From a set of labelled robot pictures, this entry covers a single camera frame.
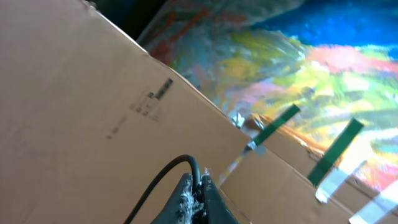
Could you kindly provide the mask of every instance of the black cable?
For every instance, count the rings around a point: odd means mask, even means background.
[[[141,198],[137,202],[136,206],[134,209],[131,211],[130,215],[127,217],[126,221],[124,221],[124,224],[130,224],[132,219],[137,215],[139,209],[141,206],[144,204],[145,200],[149,196],[149,194],[152,192],[152,190],[155,188],[155,186],[159,183],[160,180],[170,171],[172,170],[175,166],[182,162],[188,162],[189,165],[191,166],[192,170],[192,194],[194,194],[197,191],[197,188],[199,187],[200,184],[200,168],[192,156],[189,155],[181,155],[178,156],[177,158],[173,159],[171,162],[169,162],[153,179],[153,181],[149,184],[148,188],[145,190],[145,192],[142,194]]]

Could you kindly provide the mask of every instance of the colorful painting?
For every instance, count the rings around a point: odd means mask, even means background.
[[[224,113],[275,118],[325,148],[351,118],[356,176],[376,190],[398,176],[398,1],[169,1],[140,38]]]

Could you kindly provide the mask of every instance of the tape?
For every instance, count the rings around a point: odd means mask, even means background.
[[[232,122],[233,125],[235,125],[235,127],[237,128],[242,128],[242,125],[245,122],[244,117],[242,117],[242,115],[240,113],[238,113],[237,111],[231,111],[229,113],[229,120]]]
[[[347,150],[344,160],[339,167],[321,182],[315,197],[321,203],[327,203],[329,198],[340,188],[345,180],[354,174],[369,158],[373,156],[373,150],[369,143],[359,142],[353,144]]]
[[[375,224],[398,206],[398,180],[383,190],[349,220],[351,224]]]
[[[275,119],[271,124],[269,124],[263,131],[260,132],[254,139],[254,144],[256,146],[261,145],[273,132],[279,127],[285,124],[290,118],[300,111],[300,108],[296,105],[292,105],[289,109],[285,110],[282,115]]]
[[[254,118],[254,122],[259,128],[261,128],[261,130],[264,130],[266,128],[264,124],[261,121],[257,120],[256,118]]]
[[[285,110],[276,120],[271,122],[264,130],[262,130],[252,141],[248,142],[242,152],[242,154],[231,163],[227,170],[223,172],[217,183],[217,187],[220,187],[228,178],[228,176],[237,168],[239,163],[244,159],[249,151],[254,151],[259,155],[265,154],[267,148],[262,143],[279,127],[281,127],[286,121],[292,118],[295,114],[300,111],[296,105],[292,105],[289,109]]]
[[[323,158],[319,160],[308,175],[308,179],[314,186],[319,185],[324,176],[326,176],[329,170],[333,167],[336,160],[342,155],[362,128],[363,124],[355,119],[352,119],[349,122],[344,131],[337,137],[336,141],[334,141]]]

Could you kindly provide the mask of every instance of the cardboard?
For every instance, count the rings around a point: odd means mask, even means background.
[[[218,178],[249,140],[80,1],[4,0],[0,11],[0,223],[122,223],[174,157]],[[152,112],[137,113],[168,78]],[[161,181],[134,223],[155,218],[184,172]]]
[[[351,178],[327,204],[315,198],[306,176],[316,165],[306,146],[282,131],[271,135],[259,156],[250,152],[221,186],[228,199],[253,223],[348,223],[377,193]],[[380,223],[398,223],[397,211]]]

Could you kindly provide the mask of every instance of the frayed insulation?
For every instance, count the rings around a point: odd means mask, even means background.
[[[181,194],[180,202],[180,218],[178,224],[192,224],[193,217],[196,213],[202,211],[205,205],[198,202],[192,195],[192,186],[188,181],[186,187]]]

